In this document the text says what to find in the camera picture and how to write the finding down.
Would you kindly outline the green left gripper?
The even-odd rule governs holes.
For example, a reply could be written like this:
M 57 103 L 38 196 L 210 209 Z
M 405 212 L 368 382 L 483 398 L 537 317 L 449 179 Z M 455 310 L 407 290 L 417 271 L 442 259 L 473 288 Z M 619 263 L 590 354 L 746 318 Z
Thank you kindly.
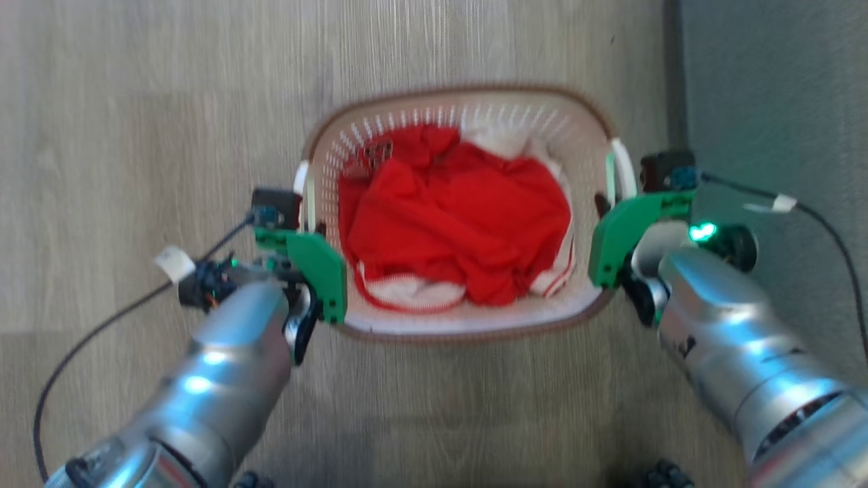
M 294 274 L 315 291 L 321 303 L 320 319 L 329 324 L 344 323 L 347 312 L 347 265 L 343 256 L 326 240 L 328 225 L 315 223 L 313 232 L 268 229 L 257 226 L 254 238 L 266 254 L 264 267 L 284 281 Z

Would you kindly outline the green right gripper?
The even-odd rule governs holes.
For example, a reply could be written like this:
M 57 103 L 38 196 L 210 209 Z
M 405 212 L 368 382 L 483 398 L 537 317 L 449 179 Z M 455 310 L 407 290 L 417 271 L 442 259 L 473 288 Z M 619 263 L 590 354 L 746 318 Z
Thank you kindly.
M 589 254 L 588 278 L 597 288 L 619 285 L 619 272 L 649 228 L 661 222 L 688 222 L 696 192 L 643 192 L 611 209 L 603 192 L 595 194 L 599 216 Z

